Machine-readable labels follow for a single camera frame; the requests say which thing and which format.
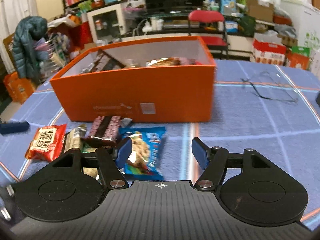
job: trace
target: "red snack bag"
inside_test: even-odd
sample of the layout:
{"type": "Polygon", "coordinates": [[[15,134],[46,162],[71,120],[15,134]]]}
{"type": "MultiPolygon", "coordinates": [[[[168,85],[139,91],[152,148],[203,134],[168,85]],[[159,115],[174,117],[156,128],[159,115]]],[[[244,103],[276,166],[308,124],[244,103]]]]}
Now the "red snack bag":
{"type": "Polygon", "coordinates": [[[38,128],[25,157],[52,162],[59,157],[67,124],[38,128]]]}

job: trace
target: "table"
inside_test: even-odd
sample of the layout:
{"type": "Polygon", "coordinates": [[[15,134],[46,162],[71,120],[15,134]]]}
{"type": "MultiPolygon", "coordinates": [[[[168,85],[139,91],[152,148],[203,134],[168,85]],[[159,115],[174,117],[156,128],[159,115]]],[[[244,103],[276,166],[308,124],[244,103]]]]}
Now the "table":
{"type": "MultiPolygon", "coordinates": [[[[306,188],[309,202],[302,222],[314,229],[320,223],[320,107],[315,102],[320,81],[312,73],[299,69],[245,61],[216,62],[211,121],[164,124],[167,133],[160,164],[164,179],[197,180],[202,171],[191,153],[193,137],[230,152],[254,148],[306,188]],[[279,86],[279,82],[261,74],[263,71],[295,90],[279,86]],[[241,78],[250,78],[261,95],[280,100],[258,97],[241,78]],[[297,103],[284,102],[290,99],[289,95],[297,98],[297,103]]],[[[25,180],[47,164],[24,158],[38,127],[67,123],[70,130],[79,124],[68,119],[49,82],[23,104],[12,120],[27,120],[31,129],[25,134],[0,136],[0,186],[25,180]]],[[[228,171],[226,179],[239,172],[228,171]]]]}

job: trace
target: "open cardboard box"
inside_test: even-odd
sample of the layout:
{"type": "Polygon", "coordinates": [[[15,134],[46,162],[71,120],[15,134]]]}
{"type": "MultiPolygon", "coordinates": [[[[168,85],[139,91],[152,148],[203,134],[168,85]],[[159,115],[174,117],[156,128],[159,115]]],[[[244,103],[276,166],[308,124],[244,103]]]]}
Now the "open cardboard box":
{"type": "Polygon", "coordinates": [[[274,5],[269,4],[268,7],[260,5],[257,0],[247,0],[248,15],[257,20],[273,22],[274,5]]]}
{"type": "Polygon", "coordinates": [[[135,122],[205,122],[211,118],[215,62],[200,37],[120,42],[91,48],[52,79],[72,121],[119,115],[135,122]],[[103,49],[121,62],[141,66],[164,57],[193,58],[202,65],[140,67],[81,74],[103,49]]]}

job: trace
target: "puffer jacket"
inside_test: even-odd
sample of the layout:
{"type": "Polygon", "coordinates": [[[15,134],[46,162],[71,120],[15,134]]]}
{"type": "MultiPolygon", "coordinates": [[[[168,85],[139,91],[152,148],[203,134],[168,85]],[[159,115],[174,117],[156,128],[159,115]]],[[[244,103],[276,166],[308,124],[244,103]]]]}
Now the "puffer jacket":
{"type": "Polygon", "coordinates": [[[20,78],[40,83],[40,67],[36,60],[34,41],[47,33],[47,20],[39,16],[22,19],[14,33],[12,55],[20,78]]]}

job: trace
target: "cabinet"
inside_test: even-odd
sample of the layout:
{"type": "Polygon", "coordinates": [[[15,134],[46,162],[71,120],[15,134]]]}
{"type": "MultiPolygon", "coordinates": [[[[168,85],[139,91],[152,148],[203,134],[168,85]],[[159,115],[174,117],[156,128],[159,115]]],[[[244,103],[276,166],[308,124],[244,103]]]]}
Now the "cabinet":
{"type": "Polygon", "coordinates": [[[121,35],[128,31],[123,14],[125,6],[126,3],[118,2],[88,12],[93,42],[102,40],[110,44],[121,41],[121,35]]]}

